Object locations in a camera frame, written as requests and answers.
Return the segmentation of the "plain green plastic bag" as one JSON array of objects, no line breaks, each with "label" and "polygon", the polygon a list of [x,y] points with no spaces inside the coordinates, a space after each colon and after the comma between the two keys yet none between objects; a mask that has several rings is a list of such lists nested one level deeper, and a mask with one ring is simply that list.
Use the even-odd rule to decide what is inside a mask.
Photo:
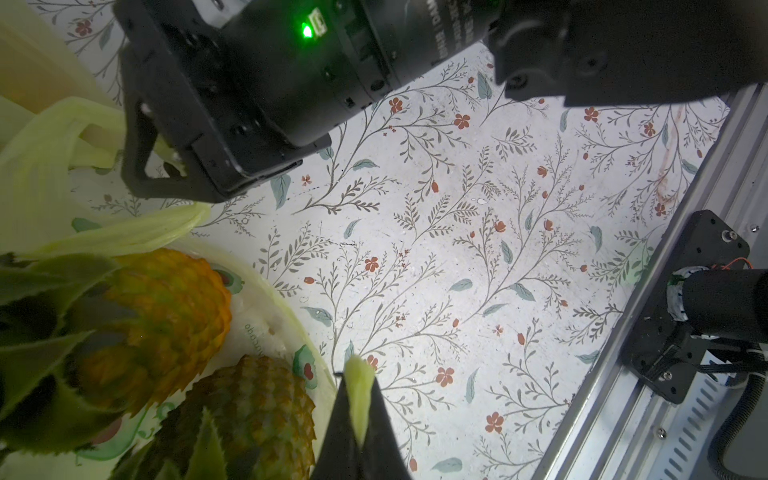
[{"label": "plain green plastic bag", "polygon": [[[70,96],[33,115],[3,97],[1,118],[1,259],[6,254],[21,260],[81,253],[117,257],[167,248],[206,260],[230,291],[230,329],[203,372],[165,401],[121,419],[160,411],[177,393],[185,399],[197,381],[237,364],[245,355],[270,357],[290,365],[315,403],[315,465],[342,379],[347,381],[361,453],[376,380],[372,366],[360,357],[350,357],[341,379],[333,380],[282,296],[234,258],[191,236],[213,203],[141,198],[131,193],[121,178],[124,106],[115,109]],[[116,454],[112,471],[125,454],[147,445],[160,426],[146,437],[130,439],[127,449]],[[103,448],[98,437],[86,448],[59,454],[13,451],[1,442],[1,475],[5,479],[83,479],[86,471],[70,468],[65,461],[99,455]]]}]

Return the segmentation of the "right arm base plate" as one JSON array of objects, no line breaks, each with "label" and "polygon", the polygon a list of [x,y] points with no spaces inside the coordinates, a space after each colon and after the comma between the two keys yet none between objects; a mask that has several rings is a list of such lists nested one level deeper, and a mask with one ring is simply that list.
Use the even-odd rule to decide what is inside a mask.
[{"label": "right arm base plate", "polygon": [[621,351],[622,363],[655,394],[680,404],[698,374],[767,371],[767,272],[750,247],[709,210],[692,214]]}]

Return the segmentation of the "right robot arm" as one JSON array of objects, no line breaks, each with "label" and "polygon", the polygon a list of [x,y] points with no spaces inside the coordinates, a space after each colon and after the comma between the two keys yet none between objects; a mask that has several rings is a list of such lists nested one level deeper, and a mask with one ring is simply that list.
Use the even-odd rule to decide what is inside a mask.
[{"label": "right robot arm", "polygon": [[118,1],[143,198],[229,200],[476,43],[512,100],[680,103],[767,78],[763,1]]}]

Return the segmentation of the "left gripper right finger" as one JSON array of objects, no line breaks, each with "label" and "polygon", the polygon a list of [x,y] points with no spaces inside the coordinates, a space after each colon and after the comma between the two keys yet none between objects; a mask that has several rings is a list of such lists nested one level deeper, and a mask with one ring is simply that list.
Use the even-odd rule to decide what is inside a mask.
[{"label": "left gripper right finger", "polygon": [[368,426],[359,454],[359,478],[365,480],[411,480],[391,425],[378,381],[371,392]]}]

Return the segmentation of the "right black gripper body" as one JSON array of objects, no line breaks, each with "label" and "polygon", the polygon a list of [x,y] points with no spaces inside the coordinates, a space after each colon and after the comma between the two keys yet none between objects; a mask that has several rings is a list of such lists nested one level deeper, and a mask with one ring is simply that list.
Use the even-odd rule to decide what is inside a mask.
[{"label": "right black gripper body", "polygon": [[195,201],[229,200],[327,148],[334,127],[500,14],[497,1],[251,1],[215,26],[191,1],[118,1],[159,130],[146,173],[189,180]]}]

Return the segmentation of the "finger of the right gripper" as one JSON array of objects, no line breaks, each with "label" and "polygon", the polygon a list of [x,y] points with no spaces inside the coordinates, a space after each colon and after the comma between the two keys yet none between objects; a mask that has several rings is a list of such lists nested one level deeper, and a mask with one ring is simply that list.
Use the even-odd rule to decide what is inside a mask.
[{"label": "finger of the right gripper", "polygon": [[131,47],[125,47],[119,58],[126,122],[122,180],[136,197],[195,201],[189,180],[179,175],[151,178],[146,173],[147,162],[158,140],[159,130],[155,125],[154,112],[144,101],[140,90],[141,65],[138,57]]}]

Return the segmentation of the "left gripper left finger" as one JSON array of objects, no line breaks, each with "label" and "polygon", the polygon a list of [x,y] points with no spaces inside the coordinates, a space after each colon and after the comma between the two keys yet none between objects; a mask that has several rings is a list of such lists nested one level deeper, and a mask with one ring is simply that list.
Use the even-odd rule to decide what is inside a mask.
[{"label": "left gripper left finger", "polygon": [[341,380],[312,480],[354,480],[360,476],[347,381]]}]

